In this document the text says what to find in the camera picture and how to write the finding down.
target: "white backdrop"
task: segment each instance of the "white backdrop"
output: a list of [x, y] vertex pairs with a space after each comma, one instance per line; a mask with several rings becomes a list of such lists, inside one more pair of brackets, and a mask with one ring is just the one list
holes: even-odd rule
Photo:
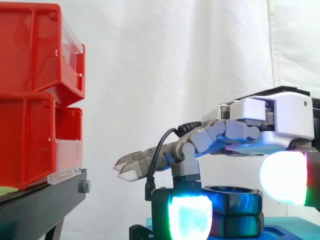
[[[66, 217], [62, 240], [127, 240], [131, 225], [145, 223], [151, 215], [145, 181], [118, 179], [113, 166], [156, 146], [167, 129], [283, 84], [320, 97], [318, 1], [55, 2], [86, 45], [86, 97], [76, 105], [83, 109], [83, 167], [92, 183]], [[262, 161], [204, 156], [202, 184], [262, 189]], [[170, 171], [155, 176], [157, 187], [172, 186]], [[263, 211], [320, 224], [314, 209], [287, 207], [266, 194]]]

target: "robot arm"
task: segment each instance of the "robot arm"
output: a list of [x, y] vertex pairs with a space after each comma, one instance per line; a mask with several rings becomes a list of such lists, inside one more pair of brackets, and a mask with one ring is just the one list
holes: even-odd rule
[[[156, 170], [171, 168], [172, 176], [199, 175], [196, 160], [205, 154], [257, 156], [311, 148], [313, 103], [307, 92], [280, 87], [221, 104], [218, 116], [208, 114], [202, 126], [162, 146]], [[156, 148], [120, 158], [114, 169], [130, 182], [150, 174]]]

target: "blue light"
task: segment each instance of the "blue light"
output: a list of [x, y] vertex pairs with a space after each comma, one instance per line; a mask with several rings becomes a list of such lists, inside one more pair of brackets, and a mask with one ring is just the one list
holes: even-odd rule
[[276, 152], [264, 160], [260, 170], [266, 193], [288, 204], [305, 204], [307, 177], [307, 157], [298, 151]]
[[168, 210], [172, 240], [207, 240], [212, 225], [212, 202], [207, 196], [173, 197]]

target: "screw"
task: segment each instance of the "screw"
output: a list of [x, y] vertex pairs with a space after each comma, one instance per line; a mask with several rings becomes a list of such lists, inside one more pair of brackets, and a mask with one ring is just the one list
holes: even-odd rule
[[81, 194], [88, 194], [91, 190], [90, 180], [81, 180], [78, 185], [78, 192]]

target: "stacked storage bins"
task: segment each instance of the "stacked storage bins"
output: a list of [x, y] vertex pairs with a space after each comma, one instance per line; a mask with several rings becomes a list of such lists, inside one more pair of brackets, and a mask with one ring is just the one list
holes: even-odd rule
[[81, 173], [85, 46], [59, 5], [0, 2], [0, 187]]

